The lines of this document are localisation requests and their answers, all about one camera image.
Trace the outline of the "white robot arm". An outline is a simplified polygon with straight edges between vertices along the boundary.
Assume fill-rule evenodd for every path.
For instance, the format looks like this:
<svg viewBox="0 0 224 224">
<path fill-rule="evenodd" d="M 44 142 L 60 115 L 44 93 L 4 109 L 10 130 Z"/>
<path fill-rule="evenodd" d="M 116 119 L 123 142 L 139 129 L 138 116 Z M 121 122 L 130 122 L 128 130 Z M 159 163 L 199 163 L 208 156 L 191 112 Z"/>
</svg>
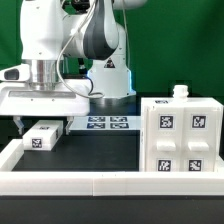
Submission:
<svg viewBox="0 0 224 224">
<path fill-rule="evenodd" d="M 143 6 L 147 0 L 23 0 L 20 11 L 22 63 L 0 70 L 0 116 L 21 118 L 85 116 L 90 99 L 101 98 L 81 80 L 64 80 L 65 57 L 105 60 L 119 44 L 114 12 Z"/>
</svg>

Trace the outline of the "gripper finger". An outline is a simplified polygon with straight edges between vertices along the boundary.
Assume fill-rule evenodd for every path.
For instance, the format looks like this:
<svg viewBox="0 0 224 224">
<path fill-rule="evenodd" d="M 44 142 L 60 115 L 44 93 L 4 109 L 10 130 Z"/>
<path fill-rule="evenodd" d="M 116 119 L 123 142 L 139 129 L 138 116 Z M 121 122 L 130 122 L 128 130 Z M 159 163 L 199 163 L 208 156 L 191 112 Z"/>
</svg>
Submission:
<svg viewBox="0 0 224 224">
<path fill-rule="evenodd" d="M 67 117 L 67 124 L 65 126 L 65 133 L 66 133 L 66 135 L 69 135 L 70 127 L 71 127 L 73 121 L 74 121 L 74 116 L 68 116 Z"/>
<path fill-rule="evenodd" d="M 15 125 L 18 128 L 18 133 L 20 135 L 22 135 L 23 134 L 23 131 L 24 131 L 24 124 L 23 124 L 23 122 L 21 120 L 21 117 L 20 116 L 14 116 L 13 117 L 13 121 L 14 121 Z"/>
</svg>

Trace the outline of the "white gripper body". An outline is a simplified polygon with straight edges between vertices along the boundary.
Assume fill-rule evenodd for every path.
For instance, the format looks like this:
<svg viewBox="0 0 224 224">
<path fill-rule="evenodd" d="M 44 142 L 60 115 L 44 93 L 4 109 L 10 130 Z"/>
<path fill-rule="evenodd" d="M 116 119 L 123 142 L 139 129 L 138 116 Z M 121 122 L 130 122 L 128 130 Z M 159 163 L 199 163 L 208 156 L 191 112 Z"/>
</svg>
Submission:
<svg viewBox="0 0 224 224">
<path fill-rule="evenodd" d="M 27 64 L 0 70 L 0 115 L 3 116 L 85 116 L 87 98 L 58 83 L 54 90 L 33 90 Z"/>
</svg>

